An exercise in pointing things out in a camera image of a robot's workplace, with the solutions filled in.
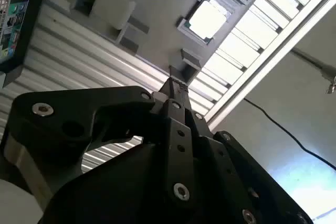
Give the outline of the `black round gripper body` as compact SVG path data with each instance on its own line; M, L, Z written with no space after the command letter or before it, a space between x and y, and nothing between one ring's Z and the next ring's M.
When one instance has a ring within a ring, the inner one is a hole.
M235 223L189 144L139 145L64 185L42 223Z

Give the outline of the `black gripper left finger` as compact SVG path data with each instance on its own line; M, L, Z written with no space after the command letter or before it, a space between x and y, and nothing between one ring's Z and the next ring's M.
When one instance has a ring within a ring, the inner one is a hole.
M47 203L81 174L86 151L142 136L191 139L184 100L172 80L149 93L139 86L21 94L4 131L4 157L20 173L17 186Z

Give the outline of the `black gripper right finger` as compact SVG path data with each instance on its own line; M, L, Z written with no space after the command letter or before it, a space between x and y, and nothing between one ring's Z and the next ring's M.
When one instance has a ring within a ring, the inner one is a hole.
M230 133L211 133L204 117L192 110L185 84L174 80L173 92L191 130L206 223L312 223Z

